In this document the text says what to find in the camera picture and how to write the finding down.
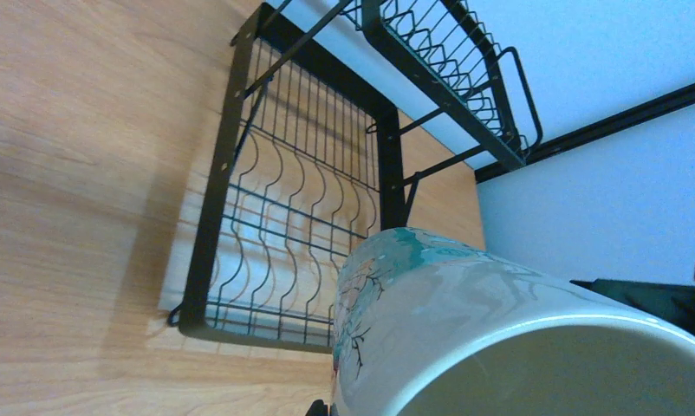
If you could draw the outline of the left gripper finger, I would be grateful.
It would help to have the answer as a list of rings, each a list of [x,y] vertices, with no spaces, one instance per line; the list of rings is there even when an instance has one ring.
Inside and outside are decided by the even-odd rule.
[[[695,286],[608,279],[572,283],[657,316],[695,336]]]

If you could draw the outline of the white floral mug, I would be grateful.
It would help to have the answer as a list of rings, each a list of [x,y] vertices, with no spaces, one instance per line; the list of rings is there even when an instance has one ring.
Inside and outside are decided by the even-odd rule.
[[[333,415],[695,415],[695,337],[417,228],[337,279]]]

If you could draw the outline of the black wire dish rack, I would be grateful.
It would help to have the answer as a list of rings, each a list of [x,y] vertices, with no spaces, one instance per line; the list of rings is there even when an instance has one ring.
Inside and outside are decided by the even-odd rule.
[[[420,182],[480,153],[526,166],[540,124],[520,132],[502,47],[465,1],[332,1],[310,25],[261,4],[234,56],[183,296],[166,322],[183,335],[327,353],[335,287],[350,252],[408,224]],[[344,23],[431,102],[399,110],[332,54]]]

